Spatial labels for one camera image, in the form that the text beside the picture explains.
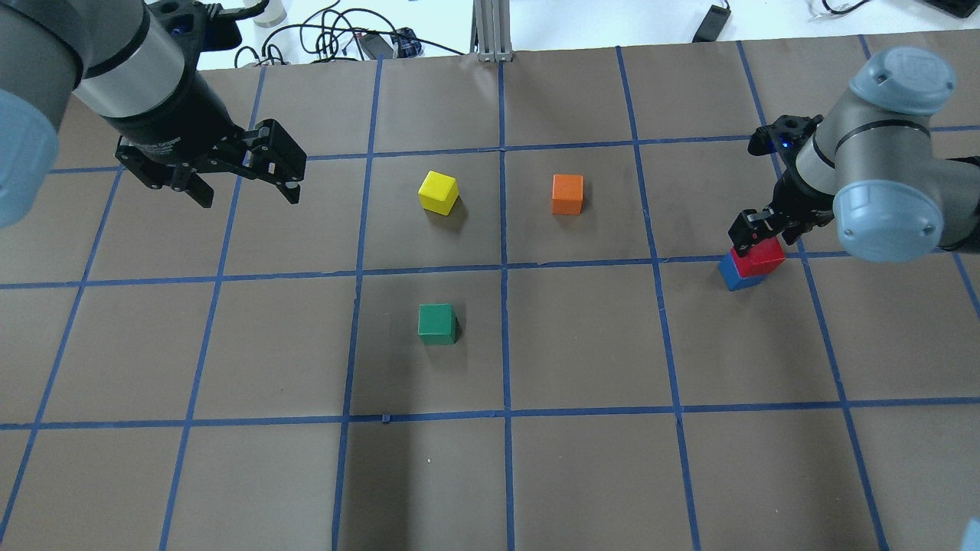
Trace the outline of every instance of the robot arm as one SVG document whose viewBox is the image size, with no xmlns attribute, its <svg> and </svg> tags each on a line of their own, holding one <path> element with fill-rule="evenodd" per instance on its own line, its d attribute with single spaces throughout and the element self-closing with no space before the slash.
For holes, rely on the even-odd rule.
<svg viewBox="0 0 980 551">
<path fill-rule="evenodd" d="M 57 155 L 69 94 L 117 129 L 117 158 L 147 187 L 210 207 L 200 174 L 272 183 L 292 204 L 306 153 L 274 120 L 236 125 L 200 73 L 202 51 L 241 42 L 257 8 L 168 0 L 0 0 L 0 227 L 30 209 Z"/>
<path fill-rule="evenodd" d="M 869 261 L 912 260 L 936 246 L 980 252 L 980 157 L 934 158 L 928 128 L 955 87 L 939 56 L 890 48 L 868 60 L 826 120 L 783 116 L 759 128 L 750 153 L 777 152 L 787 170 L 772 202 L 732 225 L 736 252 L 778 233 L 792 244 L 834 218 L 844 249 Z"/>
</svg>

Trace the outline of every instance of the orange cube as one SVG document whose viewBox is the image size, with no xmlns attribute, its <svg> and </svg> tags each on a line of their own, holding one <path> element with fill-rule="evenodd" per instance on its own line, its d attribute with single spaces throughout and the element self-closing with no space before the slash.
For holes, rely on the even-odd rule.
<svg viewBox="0 0 980 551">
<path fill-rule="evenodd" d="M 555 175 L 552 183 L 552 214 L 580 215 L 585 202 L 585 177 Z"/>
</svg>

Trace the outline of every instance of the white floor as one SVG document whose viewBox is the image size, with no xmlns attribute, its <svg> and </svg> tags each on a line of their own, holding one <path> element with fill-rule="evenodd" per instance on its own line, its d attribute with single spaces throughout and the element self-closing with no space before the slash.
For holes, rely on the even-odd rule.
<svg viewBox="0 0 980 551">
<path fill-rule="evenodd" d="M 841 8 L 857 0 L 829 0 Z M 241 6 L 243 0 L 225 0 L 225 7 Z M 799 36 L 835 36 L 980 28 L 980 10 L 969 19 L 950 16 L 919 0 L 872 0 L 843 17 L 815 17 L 823 13 L 820 0 L 729 0 L 731 19 L 719 40 L 751 40 Z M 324 0 L 282 0 L 287 19 L 282 25 L 302 23 Z M 689 42 L 711 0 L 511 0 L 511 33 L 514 50 L 556 50 L 669 44 Z M 368 8 L 391 20 L 395 27 L 409 26 L 419 38 L 457 50 L 469 47 L 472 6 L 469 0 L 342 0 L 338 10 Z M 353 25 L 384 30 L 386 24 L 366 13 L 349 15 Z M 257 49 L 272 29 L 251 22 L 239 24 L 244 44 Z M 307 33 L 308 44 L 316 31 Z M 309 63 L 315 57 L 299 47 L 299 29 L 279 33 L 271 43 L 281 48 L 286 61 Z M 444 55 L 426 47 L 426 56 Z M 243 54 L 250 61 L 251 56 Z M 233 67 L 234 52 L 206 53 L 200 69 Z"/>
</svg>

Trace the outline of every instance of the cube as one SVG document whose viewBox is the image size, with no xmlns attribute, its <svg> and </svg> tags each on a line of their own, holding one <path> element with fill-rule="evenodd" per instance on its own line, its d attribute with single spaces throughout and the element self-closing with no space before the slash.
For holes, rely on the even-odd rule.
<svg viewBox="0 0 980 551">
<path fill-rule="evenodd" d="M 418 336 L 427 345 L 456 343 L 456 315 L 452 304 L 418 306 Z"/>
<path fill-rule="evenodd" d="M 749 249 L 749 254 L 745 257 L 739 257 L 734 250 L 731 251 L 731 254 L 734 257 L 738 275 L 741 277 L 767 276 L 775 272 L 779 265 L 786 260 L 786 253 L 783 252 L 778 237 L 769 237 Z"/>
<path fill-rule="evenodd" d="M 456 185 L 456 179 L 435 171 L 429 171 L 422 181 L 422 187 L 418 189 L 418 202 L 422 208 L 442 216 L 449 216 L 459 198 L 460 189 Z"/>
<path fill-rule="evenodd" d="M 585 202 L 585 177 L 555 175 L 552 180 L 552 214 L 580 215 Z"/>
<path fill-rule="evenodd" d="M 725 255 L 724 260 L 718 264 L 718 270 L 721 272 L 721 276 L 725 279 L 725 286 L 728 287 L 729 291 L 737 291 L 739 289 L 746 289 L 749 287 L 755 287 L 756 285 L 765 281 L 765 275 L 754 275 L 749 277 L 743 277 L 739 275 L 738 268 L 735 267 L 735 259 L 738 257 L 734 250 L 728 251 Z"/>
</svg>

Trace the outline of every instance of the power adapter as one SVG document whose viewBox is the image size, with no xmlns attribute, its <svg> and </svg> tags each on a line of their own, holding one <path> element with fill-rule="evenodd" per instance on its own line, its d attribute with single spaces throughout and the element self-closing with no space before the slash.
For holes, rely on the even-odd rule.
<svg viewBox="0 0 980 551">
<path fill-rule="evenodd" d="M 728 17 L 731 15 L 732 11 L 729 8 L 711 6 L 705 14 L 705 19 L 701 21 L 701 26 L 698 27 L 698 31 L 694 33 L 694 40 L 692 42 L 714 42 L 717 40 L 718 35 L 721 34 L 721 30 L 728 23 Z"/>
</svg>

